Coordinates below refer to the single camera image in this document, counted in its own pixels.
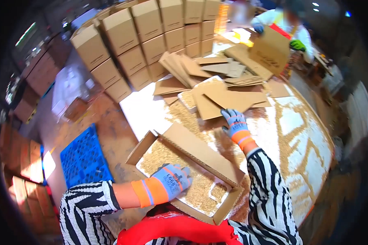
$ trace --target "blue plastic pallet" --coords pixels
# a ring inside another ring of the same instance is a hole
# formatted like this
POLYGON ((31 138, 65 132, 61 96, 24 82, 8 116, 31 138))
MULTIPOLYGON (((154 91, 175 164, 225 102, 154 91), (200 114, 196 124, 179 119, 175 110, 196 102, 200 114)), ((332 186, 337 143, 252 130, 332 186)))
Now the blue plastic pallet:
POLYGON ((113 180, 98 141, 95 124, 73 140, 60 153, 60 159, 68 188, 100 180, 113 180))

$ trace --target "blue glove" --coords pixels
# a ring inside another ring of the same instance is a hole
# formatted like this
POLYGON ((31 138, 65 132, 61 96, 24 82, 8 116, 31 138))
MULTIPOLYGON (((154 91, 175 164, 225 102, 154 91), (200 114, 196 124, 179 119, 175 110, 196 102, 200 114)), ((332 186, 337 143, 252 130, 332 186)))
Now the blue glove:
POLYGON ((169 202, 187 189, 193 178, 189 176, 190 168, 180 168, 179 164, 163 164, 148 179, 132 181, 140 207, 147 207, 169 202))
POLYGON ((255 29, 255 31, 259 34, 262 34, 263 31, 265 30, 263 25, 261 23, 255 23, 252 25, 252 27, 255 29))
POLYGON ((254 141, 248 130, 244 114, 232 109, 222 109, 221 114, 229 125, 229 129, 226 126, 222 126, 222 130, 239 145, 241 150, 243 150, 248 143, 254 141))

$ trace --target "red fabric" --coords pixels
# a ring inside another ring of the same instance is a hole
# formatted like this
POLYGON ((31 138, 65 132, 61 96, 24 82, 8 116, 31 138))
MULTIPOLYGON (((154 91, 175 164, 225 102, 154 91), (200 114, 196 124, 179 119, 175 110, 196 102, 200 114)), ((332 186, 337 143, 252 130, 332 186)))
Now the red fabric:
POLYGON ((220 225, 210 225, 178 211, 144 217, 130 229, 122 230, 117 244, 144 245, 160 237, 179 237, 196 243, 226 242, 227 245, 241 245, 227 220, 220 225))
POLYGON ((282 30, 281 28, 279 28, 277 25, 275 25, 274 23, 270 26, 271 29, 277 31, 279 34, 281 34, 282 36, 286 37, 287 39, 291 39, 292 37, 286 33, 284 30, 282 30))

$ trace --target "green glove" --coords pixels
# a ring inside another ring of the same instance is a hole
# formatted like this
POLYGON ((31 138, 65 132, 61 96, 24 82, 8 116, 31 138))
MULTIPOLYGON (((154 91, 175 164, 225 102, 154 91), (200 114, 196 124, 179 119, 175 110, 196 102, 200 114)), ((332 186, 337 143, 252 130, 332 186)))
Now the green glove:
POLYGON ((295 39, 290 41, 290 47, 294 50, 305 52, 305 46, 300 40, 295 39))

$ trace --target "worker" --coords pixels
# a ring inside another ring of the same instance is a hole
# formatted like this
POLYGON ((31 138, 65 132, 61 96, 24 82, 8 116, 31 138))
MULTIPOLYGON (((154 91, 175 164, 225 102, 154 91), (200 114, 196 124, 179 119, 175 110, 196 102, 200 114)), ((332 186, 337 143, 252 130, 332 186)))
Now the worker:
POLYGON ((304 4, 302 0, 285 0, 283 10, 271 9, 251 20, 251 25, 256 32, 262 34, 264 26, 275 29, 279 27, 286 34, 290 41, 290 47, 294 50, 303 51, 304 60, 312 63, 314 53, 312 41, 307 29, 303 26, 304 4))
POLYGON ((233 220, 203 223, 167 203, 193 179, 188 167, 163 164, 150 178, 124 184, 100 181, 67 190, 60 205, 65 244, 302 244, 289 189, 278 168, 251 137, 242 113, 227 109, 221 114, 229 125, 223 130, 247 159, 251 179, 248 225, 233 220), (156 206, 118 238, 101 221, 101 216, 120 209, 151 205, 156 206))

